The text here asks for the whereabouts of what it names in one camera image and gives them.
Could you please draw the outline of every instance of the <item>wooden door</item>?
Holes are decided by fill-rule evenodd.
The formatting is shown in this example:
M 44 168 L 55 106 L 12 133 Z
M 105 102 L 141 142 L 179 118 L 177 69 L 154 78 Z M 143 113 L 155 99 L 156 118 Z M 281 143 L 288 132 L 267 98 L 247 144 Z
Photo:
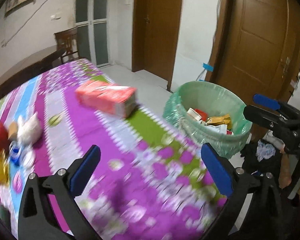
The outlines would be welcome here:
M 288 84 L 296 79 L 299 68 L 300 7 L 296 0 L 234 0 L 216 83 L 248 105 L 256 93 L 281 99 L 286 90 L 292 92 Z
M 135 0 L 132 70 L 145 69 L 171 86 L 182 0 Z

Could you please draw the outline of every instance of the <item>white floor tile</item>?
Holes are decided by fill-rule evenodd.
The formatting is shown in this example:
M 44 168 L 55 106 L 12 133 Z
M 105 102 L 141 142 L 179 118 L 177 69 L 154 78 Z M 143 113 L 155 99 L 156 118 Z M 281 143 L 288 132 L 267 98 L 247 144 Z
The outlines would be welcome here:
M 231 157 L 231 159 L 229 160 L 229 162 L 232 164 L 232 166 L 234 166 L 235 168 L 237 167 L 242 167 L 244 158 L 240 157 L 240 152 L 236 153 L 235 155 L 233 155 Z
M 159 86 L 150 85 L 144 79 L 135 81 L 133 87 L 138 89 L 137 97 L 154 114 L 162 116 L 164 106 L 171 93 Z
M 135 73 L 138 76 L 142 77 L 150 85 L 159 86 L 163 89 L 167 89 L 168 81 L 164 80 L 163 78 L 158 77 L 146 70 L 140 70 Z
M 114 82 L 122 86 L 131 86 L 133 82 L 141 79 L 140 76 L 127 68 L 118 65 L 110 65 L 101 70 L 114 80 Z

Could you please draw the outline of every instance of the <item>tiled floor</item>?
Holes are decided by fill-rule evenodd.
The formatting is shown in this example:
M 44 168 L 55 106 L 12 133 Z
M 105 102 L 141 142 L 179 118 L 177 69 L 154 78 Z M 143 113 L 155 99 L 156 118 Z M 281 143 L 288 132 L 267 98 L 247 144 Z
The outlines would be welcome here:
M 165 80 L 145 70 L 133 73 L 129 69 L 119 65 L 105 66 L 102 67 L 101 70 L 119 85 L 137 88 L 139 102 L 143 103 L 153 113 L 162 116 L 165 103 L 171 95 L 171 93 L 166 90 L 167 82 Z M 234 167 L 241 167 L 243 158 L 240 157 L 240 153 L 237 153 L 230 159 L 230 162 Z M 246 198 L 235 223 L 237 228 L 240 228 L 242 225 L 250 205 L 251 197 L 252 194 L 249 194 Z

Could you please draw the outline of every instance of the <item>purple floral tablecloth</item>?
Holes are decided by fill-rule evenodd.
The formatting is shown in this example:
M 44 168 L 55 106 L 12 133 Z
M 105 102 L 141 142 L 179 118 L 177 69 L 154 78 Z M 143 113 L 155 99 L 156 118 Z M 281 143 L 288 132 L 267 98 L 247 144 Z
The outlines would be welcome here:
M 0 186 L 0 204 L 11 212 L 13 234 L 18 236 L 28 175 L 68 168 L 96 144 L 101 161 L 75 200 L 104 240 L 198 239 L 214 220 L 220 198 L 214 184 L 202 182 L 206 168 L 200 149 L 144 106 L 120 119 L 79 105 L 74 91 L 88 79 L 113 82 L 81 59 L 43 73 L 0 101 L 0 121 L 6 126 L 19 115 L 37 112 L 44 127 L 32 147 L 34 166 L 10 165 L 10 184 Z M 60 227 L 71 233 L 53 196 L 50 201 Z

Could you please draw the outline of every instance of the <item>blue gripper pad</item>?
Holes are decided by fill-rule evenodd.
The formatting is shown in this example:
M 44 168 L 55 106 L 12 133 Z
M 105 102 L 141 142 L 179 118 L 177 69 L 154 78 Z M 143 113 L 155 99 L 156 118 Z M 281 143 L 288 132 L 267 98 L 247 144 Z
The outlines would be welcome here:
M 80 196 L 86 187 L 89 179 L 91 178 L 96 166 L 99 164 L 101 159 L 100 148 L 96 145 L 91 146 L 88 152 L 81 159 L 77 159 L 71 164 L 69 169 L 74 166 L 76 167 L 76 161 L 82 162 L 76 171 L 70 178 L 69 191 L 72 197 Z
M 202 145 L 201 159 L 220 193 L 229 198 L 233 192 L 232 177 L 229 175 L 234 172 L 232 164 L 226 158 L 220 157 L 209 143 Z
M 273 100 L 260 94 L 255 94 L 253 96 L 253 102 L 255 102 L 257 105 L 266 106 L 274 111 L 280 109 L 280 105 L 277 100 Z

